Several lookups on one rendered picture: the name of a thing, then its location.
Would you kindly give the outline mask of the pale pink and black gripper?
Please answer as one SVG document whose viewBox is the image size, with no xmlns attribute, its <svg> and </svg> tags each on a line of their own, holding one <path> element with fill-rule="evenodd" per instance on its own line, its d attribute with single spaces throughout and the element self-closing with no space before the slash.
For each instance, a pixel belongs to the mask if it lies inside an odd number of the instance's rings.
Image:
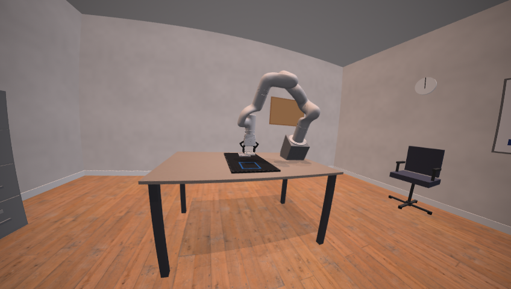
<svg viewBox="0 0 511 289">
<path fill-rule="evenodd" d="M 242 143 L 243 143 L 243 146 L 242 146 Z M 245 134 L 244 135 L 244 139 L 242 142 L 239 143 L 242 147 L 242 152 L 245 153 L 245 146 L 253 146 L 253 152 L 255 153 L 256 151 L 256 147 L 259 145 L 257 142 L 256 142 L 256 135 L 254 134 Z M 257 145 L 256 145 L 257 144 Z"/>
</svg>

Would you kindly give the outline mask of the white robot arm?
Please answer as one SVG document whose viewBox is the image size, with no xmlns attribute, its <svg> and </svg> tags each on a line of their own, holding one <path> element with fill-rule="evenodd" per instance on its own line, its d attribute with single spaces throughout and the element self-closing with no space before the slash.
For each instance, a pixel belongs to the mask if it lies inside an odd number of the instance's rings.
<svg viewBox="0 0 511 289">
<path fill-rule="evenodd" d="M 297 76 L 285 70 L 279 73 L 267 73 L 262 76 L 252 104 L 244 108 L 239 116 L 238 126 L 245 127 L 245 133 L 247 134 L 255 134 L 256 115 L 251 113 L 262 109 L 271 87 L 286 89 L 296 100 L 299 109 L 306 115 L 298 120 L 294 134 L 289 136 L 291 143 L 304 146 L 306 144 L 304 138 L 308 128 L 311 122 L 319 117 L 321 111 L 319 107 L 307 99 L 304 90 L 298 84 Z"/>
</svg>

